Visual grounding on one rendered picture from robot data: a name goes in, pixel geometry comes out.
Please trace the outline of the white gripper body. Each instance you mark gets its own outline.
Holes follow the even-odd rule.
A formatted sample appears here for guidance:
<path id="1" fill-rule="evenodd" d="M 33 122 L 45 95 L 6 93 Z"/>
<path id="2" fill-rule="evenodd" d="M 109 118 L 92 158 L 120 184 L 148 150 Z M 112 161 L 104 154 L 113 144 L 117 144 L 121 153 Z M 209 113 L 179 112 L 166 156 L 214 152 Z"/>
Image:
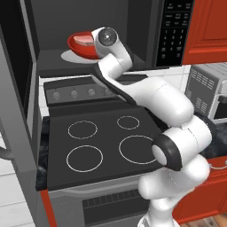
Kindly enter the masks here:
<path id="1" fill-rule="evenodd" d="M 91 32 L 92 37 L 93 37 L 93 41 L 94 41 L 94 46 L 95 46 L 95 50 L 97 55 L 101 58 L 102 54 L 101 54 L 101 44 L 98 40 L 98 34 L 100 32 L 100 29 L 95 29 Z"/>

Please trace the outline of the steak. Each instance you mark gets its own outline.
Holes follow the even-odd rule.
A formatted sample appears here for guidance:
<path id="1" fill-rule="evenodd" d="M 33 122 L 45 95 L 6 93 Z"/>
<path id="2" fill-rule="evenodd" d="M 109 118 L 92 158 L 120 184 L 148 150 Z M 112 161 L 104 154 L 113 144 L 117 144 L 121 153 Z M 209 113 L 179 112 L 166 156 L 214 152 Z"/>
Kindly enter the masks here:
<path id="1" fill-rule="evenodd" d="M 91 35 L 75 35 L 74 41 L 83 46 L 93 46 L 94 40 Z"/>

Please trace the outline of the red bowl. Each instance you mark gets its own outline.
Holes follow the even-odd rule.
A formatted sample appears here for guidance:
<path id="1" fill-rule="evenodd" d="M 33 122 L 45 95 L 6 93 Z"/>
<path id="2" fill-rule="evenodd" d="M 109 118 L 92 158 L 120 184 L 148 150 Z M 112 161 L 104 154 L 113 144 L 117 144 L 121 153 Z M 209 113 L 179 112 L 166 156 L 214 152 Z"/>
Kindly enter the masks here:
<path id="1" fill-rule="evenodd" d="M 83 57 L 85 59 L 99 59 L 99 56 L 96 53 L 95 46 L 83 46 L 74 41 L 74 36 L 75 35 L 91 35 L 90 31 L 83 31 L 83 32 L 78 32 L 75 34 L 70 35 L 67 38 L 67 45 L 69 49 L 77 54 L 80 57 Z"/>

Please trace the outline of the white microwave turntable plate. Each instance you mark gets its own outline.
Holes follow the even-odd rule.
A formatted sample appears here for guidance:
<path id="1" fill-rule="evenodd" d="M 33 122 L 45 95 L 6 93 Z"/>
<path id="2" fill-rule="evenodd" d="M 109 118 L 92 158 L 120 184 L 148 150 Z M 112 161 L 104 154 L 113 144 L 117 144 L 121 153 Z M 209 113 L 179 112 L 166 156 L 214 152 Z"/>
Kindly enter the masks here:
<path id="1" fill-rule="evenodd" d="M 85 59 L 83 57 L 78 56 L 71 50 L 64 51 L 61 54 L 61 58 L 67 62 L 76 63 L 76 64 L 95 64 L 98 62 L 97 59 Z"/>

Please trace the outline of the black microwave oven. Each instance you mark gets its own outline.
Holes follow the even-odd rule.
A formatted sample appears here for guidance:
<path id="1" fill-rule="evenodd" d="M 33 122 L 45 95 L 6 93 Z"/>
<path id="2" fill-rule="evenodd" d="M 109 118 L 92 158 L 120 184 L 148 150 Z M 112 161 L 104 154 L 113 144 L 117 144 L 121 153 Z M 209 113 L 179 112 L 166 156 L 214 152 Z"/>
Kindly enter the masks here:
<path id="1" fill-rule="evenodd" d="M 63 60 L 67 38 L 112 27 L 134 53 L 134 71 L 179 67 L 194 0 L 32 0 L 42 78 L 88 74 L 93 64 Z"/>

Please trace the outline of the grey microwave door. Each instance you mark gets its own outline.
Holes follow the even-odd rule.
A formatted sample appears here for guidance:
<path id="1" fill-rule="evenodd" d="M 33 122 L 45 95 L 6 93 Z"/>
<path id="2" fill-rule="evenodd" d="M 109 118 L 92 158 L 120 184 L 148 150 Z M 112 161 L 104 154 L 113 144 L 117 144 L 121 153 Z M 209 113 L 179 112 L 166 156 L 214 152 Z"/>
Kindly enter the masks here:
<path id="1" fill-rule="evenodd" d="M 35 188 L 42 117 L 32 0 L 0 0 L 0 132 L 35 227 L 50 227 Z"/>

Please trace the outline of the grey oven door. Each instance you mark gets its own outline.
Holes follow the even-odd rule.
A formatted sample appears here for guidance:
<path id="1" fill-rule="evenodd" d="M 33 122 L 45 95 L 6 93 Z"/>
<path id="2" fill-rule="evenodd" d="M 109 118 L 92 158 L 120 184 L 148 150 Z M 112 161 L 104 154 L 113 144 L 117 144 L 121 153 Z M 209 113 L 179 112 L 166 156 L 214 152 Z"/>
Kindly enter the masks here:
<path id="1" fill-rule="evenodd" d="M 138 181 L 139 176 L 128 176 L 107 181 Z M 58 227 L 137 227 L 149 207 L 137 187 L 121 192 L 89 195 L 85 198 L 63 194 L 48 187 L 53 212 Z"/>

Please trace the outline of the red base cupboard door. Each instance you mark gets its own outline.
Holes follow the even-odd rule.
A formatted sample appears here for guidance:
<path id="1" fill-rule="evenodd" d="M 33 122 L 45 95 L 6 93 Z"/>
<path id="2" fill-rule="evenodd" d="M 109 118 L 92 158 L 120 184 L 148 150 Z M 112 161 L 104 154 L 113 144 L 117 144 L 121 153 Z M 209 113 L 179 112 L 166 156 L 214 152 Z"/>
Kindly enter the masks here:
<path id="1" fill-rule="evenodd" d="M 180 200 L 173 217 L 179 224 L 227 212 L 227 180 L 206 182 Z"/>

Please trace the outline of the black stove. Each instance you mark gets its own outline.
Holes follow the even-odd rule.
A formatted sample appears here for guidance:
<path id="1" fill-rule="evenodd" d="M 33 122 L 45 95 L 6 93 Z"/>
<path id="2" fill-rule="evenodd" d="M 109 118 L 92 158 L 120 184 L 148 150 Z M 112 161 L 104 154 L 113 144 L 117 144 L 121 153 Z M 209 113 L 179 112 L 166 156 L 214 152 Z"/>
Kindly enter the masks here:
<path id="1" fill-rule="evenodd" d="M 49 186 L 65 189 L 140 178 L 160 168 L 151 147 L 161 131 L 143 107 L 131 106 L 113 93 L 107 96 L 89 77 L 47 82 L 43 88 L 50 116 L 45 129 L 47 192 Z M 93 97 L 89 89 L 96 91 Z M 73 90 L 77 99 L 71 97 Z"/>

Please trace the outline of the silver toaster oven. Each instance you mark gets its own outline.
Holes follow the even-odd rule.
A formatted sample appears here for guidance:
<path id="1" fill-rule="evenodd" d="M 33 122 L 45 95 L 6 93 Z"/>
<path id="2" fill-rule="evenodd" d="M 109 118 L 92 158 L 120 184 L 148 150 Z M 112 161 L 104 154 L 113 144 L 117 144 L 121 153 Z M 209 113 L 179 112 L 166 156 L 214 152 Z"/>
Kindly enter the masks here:
<path id="1" fill-rule="evenodd" d="M 227 123 L 227 62 L 192 65 L 184 94 L 196 112 Z"/>

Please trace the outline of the red drawer front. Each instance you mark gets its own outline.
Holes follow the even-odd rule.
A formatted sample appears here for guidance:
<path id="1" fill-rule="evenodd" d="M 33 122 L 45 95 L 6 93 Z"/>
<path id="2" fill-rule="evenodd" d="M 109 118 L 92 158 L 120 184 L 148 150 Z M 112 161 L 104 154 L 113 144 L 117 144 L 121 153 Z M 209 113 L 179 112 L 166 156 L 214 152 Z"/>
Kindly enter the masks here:
<path id="1" fill-rule="evenodd" d="M 217 157 L 214 159 L 208 159 L 208 164 L 211 163 L 215 167 L 222 167 L 227 165 L 227 156 Z M 227 176 L 227 168 L 224 170 L 213 170 L 210 169 L 209 180 L 222 179 Z"/>

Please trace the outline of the red wall cupboard door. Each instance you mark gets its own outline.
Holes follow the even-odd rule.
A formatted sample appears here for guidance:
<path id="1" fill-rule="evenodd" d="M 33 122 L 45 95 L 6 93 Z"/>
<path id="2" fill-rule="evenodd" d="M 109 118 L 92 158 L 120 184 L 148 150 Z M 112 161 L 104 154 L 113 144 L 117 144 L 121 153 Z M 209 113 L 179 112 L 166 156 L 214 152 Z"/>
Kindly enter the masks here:
<path id="1" fill-rule="evenodd" d="M 227 62 L 227 0 L 195 0 L 184 65 Z"/>

